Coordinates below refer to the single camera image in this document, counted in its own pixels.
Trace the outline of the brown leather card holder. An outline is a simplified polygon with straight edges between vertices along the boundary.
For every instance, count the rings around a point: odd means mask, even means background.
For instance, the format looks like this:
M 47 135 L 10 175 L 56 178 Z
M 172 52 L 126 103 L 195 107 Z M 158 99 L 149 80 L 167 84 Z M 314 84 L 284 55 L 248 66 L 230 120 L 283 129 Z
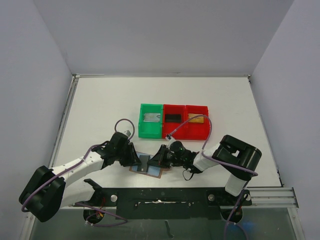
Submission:
M 150 159 L 153 157 L 152 154 L 144 153 L 144 152 L 137 152 L 137 156 L 139 157 L 140 155 L 150 155 Z M 160 168 L 156 166 L 148 166 L 147 173 L 143 172 L 137 172 L 137 166 L 138 165 L 132 165 L 129 167 L 129 171 L 135 174 L 140 174 L 152 178 L 157 178 L 160 179 L 162 177 L 162 174 L 165 172 L 169 172 L 172 169 L 171 168 Z

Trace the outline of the silver grey card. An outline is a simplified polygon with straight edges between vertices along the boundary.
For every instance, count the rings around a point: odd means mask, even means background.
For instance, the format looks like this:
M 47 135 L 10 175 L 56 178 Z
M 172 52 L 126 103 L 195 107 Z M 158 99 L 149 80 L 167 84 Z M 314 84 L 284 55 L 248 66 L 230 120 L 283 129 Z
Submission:
M 161 114 L 160 113 L 154 113 L 154 112 L 146 112 L 143 114 L 143 121 L 145 123 L 158 123 L 161 120 Z

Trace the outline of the gold card with stripe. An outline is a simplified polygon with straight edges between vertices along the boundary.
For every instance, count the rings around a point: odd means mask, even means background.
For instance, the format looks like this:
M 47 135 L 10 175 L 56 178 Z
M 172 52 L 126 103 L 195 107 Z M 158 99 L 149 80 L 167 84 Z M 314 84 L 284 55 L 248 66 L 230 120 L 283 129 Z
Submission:
M 187 116 L 190 123 L 203 124 L 205 122 L 205 117 L 201 114 L 189 113 Z

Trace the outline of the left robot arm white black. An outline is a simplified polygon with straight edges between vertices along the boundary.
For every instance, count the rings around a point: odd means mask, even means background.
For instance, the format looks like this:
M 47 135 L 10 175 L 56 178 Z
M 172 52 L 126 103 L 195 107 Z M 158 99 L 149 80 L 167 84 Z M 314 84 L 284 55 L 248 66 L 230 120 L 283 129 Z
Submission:
M 110 140 L 92 145 L 86 153 L 68 163 L 53 168 L 38 167 L 18 198 L 21 210 L 32 213 L 40 222 L 51 219 L 60 208 L 86 201 L 95 206 L 102 193 L 97 187 L 69 190 L 69 186 L 81 178 L 103 170 L 118 161 L 121 166 L 138 166 L 140 159 L 131 142 L 130 131 L 116 131 Z

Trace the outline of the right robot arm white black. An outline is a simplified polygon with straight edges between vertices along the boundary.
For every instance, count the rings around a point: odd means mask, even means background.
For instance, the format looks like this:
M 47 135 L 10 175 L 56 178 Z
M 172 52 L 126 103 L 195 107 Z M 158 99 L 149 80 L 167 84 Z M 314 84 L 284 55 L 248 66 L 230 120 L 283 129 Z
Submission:
M 261 157 L 262 152 L 257 147 L 231 135 L 225 135 L 214 147 L 199 152 L 186 149 L 181 141 L 170 136 L 168 144 L 163 144 L 147 165 L 160 168 L 183 167 L 192 175 L 221 165 L 230 172 L 222 197 L 227 204 L 233 205 L 239 201 L 242 190 L 252 177 L 258 175 L 256 168 Z

